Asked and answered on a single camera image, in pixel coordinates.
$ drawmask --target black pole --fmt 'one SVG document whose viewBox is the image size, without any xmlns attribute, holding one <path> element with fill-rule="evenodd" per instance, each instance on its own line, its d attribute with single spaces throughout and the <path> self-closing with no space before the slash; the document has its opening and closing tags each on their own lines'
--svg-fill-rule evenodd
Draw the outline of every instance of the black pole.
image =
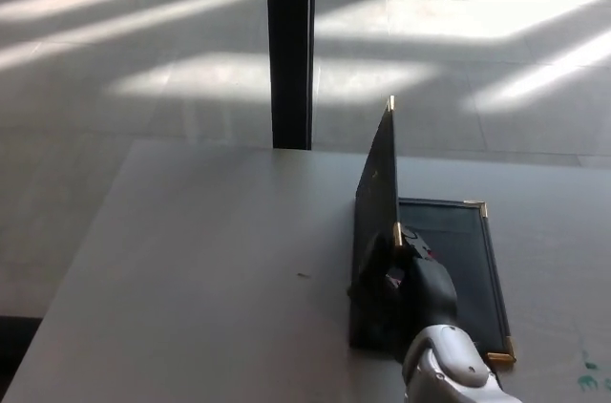
<svg viewBox="0 0 611 403">
<path fill-rule="evenodd" d="M 314 0 L 267 0 L 274 148 L 312 146 Z"/>
</svg>

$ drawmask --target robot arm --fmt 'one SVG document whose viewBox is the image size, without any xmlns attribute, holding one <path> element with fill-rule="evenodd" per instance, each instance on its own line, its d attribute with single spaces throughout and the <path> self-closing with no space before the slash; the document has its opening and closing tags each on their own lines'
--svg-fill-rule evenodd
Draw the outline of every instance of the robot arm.
<svg viewBox="0 0 611 403">
<path fill-rule="evenodd" d="M 457 300 L 446 268 L 403 227 L 401 246 L 376 236 L 348 294 L 383 325 L 403 363 L 410 403 L 519 403 L 505 393 L 474 342 L 456 322 Z"/>
<path fill-rule="evenodd" d="M 469 335 L 454 326 L 426 327 L 416 336 L 403 379 L 410 403 L 519 403 L 500 389 Z"/>
</svg>

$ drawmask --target green marker stain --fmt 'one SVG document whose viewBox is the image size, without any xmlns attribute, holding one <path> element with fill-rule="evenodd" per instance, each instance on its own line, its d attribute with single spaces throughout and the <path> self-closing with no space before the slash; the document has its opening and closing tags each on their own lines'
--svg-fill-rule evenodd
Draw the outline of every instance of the green marker stain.
<svg viewBox="0 0 611 403">
<path fill-rule="evenodd" d="M 597 391 L 599 389 L 598 381 L 588 374 L 580 377 L 577 382 L 582 392 Z"/>
</svg>

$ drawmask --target tiled floor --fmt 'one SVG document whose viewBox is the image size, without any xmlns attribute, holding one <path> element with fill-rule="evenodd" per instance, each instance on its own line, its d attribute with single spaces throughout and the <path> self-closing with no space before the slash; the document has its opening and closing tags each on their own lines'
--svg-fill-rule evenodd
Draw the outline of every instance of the tiled floor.
<svg viewBox="0 0 611 403">
<path fill-rule="evenodd" d="M 135 138 L 269 146 L 265 0 L 0 0 L 0 314 L 44 314 Z M 317 0 L 314 141 L 611 167 L 611 0 Z"/>
</svg>

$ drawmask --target white table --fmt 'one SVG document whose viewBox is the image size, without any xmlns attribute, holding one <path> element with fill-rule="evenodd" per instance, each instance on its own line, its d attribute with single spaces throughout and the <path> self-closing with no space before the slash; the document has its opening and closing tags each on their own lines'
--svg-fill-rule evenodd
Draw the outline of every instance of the white table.
<svg viewBox="0 0 611 403">
<path fill-rule="evenodd" d="M 364 159 L 136 143 L 4 401 L 402 401 L 399 366 L 347 346 Z M 399 189 L 488 203 L 518 359 L 505 388 L 608 401 L 609 173 L 400 159 Z"/>
</svg>

